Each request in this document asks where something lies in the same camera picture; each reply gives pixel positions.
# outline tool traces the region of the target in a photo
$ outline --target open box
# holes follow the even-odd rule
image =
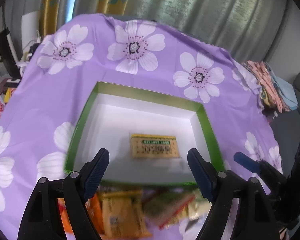
[[[176,136],[181,158],[133,159],[132,133]],[[187,153],[197,148],[224,170],[218,143],[203,105],[153,91],[98,82],[75,128],[65,172],[80,170],[100,148],[110,154],[103,183],[143,186],[195,185]]]

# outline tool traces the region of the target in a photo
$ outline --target green label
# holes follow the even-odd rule
[[[159,140],[143,140],[143,144],[169,144],[170,141],[159,141]]]

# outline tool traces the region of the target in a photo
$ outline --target light blue cloth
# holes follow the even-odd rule
[[[299,105],[293,86],[285,80],[277,77],[268,63],[266,63],[266,66],[270,73],[272,83],[279,96],[283,99],[290,110],[296,110]]]

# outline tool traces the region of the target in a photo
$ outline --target metal screw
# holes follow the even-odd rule
[[[225,173],[225,172],[223,172],[223,171],[220,171],[219,173],[218,173],[218,176],[220,177],[220,178],[225,178],[226,176],[227,176],[227,174]]]
[[[40,183],[40,184],[43,184],[43,183],[45,183],[46,181],[47,181],[47,179],[46,179],[45,177],[39,179],[39,183]]]
[[[78,177],[78,176],[79,176],[79,172],[77,172],[77,171],[74,171],[70,174],[70,177],[73,178],[73,179]]]
[[[259,180],[256,177],[251,177],[250,181],[255,184],[257,184],[259,182]]]

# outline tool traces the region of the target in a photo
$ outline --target floral tablecloth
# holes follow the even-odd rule
[[[9,240],[17,239],[37,179],[63,177],[70,138],[97,81],[201,102],[227,169],[251,177],[233,161],[237,151],[281,169],[259,86],[226,50],[154,22],[81,15],[45,37],[0,119],[0,229]],[[153,239],[187,239],[183,226]]]

